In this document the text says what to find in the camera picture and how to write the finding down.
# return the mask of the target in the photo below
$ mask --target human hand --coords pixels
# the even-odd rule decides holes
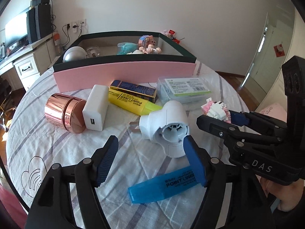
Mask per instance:
[[[294,209],[303,195],[304,180],[302,179],[299,179],[288,186],[283,186],[261,177],[260,184],[262,185],[266,196],[271,193],[281,200],[278,205],[278,210],[283,212]]]

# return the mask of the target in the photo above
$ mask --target metallic pink container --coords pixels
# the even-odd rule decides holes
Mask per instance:
[[[86,125],[83,119],[83,108],[86,100],[55,93],[45,105],[45,118],[48,122],[64,127],[72,133],[81,133]]]

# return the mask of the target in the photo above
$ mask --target blue and gold box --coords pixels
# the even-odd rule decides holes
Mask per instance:
[[[123,93],[140,97],[145,100],[149,100],[150,102],[153,103],[155,103],[156,101],[157,90],[155,88],[127,83],[120,80],[114,80],[110,85],[110,88],[121,91]]]

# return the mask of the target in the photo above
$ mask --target cable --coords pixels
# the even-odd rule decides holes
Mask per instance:
[[[51,5],[51,25],[52,25],[52,31],[54,32],[55,29],[56,29],[56,26],[54,24],[54,20],[56,19],[56,15],[53,14],[53,0],[51,0],[51,3],[52,3],[52,5]]]
[[[47,45],[47,49],[48,49],[48,54],[49,54],[50,61],[52,62],[53,60],[51,60],[51,56],[50,56],[48,44],[46,44],[46,45]]]
[[[66,32],[64,31],[64,27],[67,26],[67,33],[68,35],[66,34]],[[65,34],[65,36],[67,37],[67,41],[65,43],[63,43],[63,47],[65,47],[67,44],[69,44],[70,42],[70,37],[69,37],[69,28],[70,28],[70,24],[66,24],[66,25],[63,25],[62,27],[62,30],[63,30],[63,33]]]
[[[81,27],[80,27],[80,33],[79,33],[78,38],[79,38],[79,37],[80,37],[80,35],[81,35],[82,29],[83,29],[83,23],[81,24]]]

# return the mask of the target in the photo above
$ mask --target wooden floor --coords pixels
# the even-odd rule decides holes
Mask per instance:
[[[251,93],[246,89],[238,89],[241,85],[240,80],[238,80],[234,75],[230,75],[229,73],[218,73],[221,75],[222,78],[224,78],[236,91],[239,93],[242,100],[247,105],[248,109],[250,111],[255,111],[257,107],[259,106],[259,102],[251,95]]]
[[[18,89],[16,91],[12,92],[11,96],[12,96],[15,106],[18,106],[18,104],[20,103],[24,94],[25,94],[25,89]],[[8,121],[13,118],[13,115],[14,115],[14,112],[10,113],[8,115],[8,117],[5,118],[6,125],[7,125]],[[6,137],[7,137],[7,133],[5,133],[4,129],[1,127],[1,130],[0,130],[0,156],[5,165],[7,164]]]

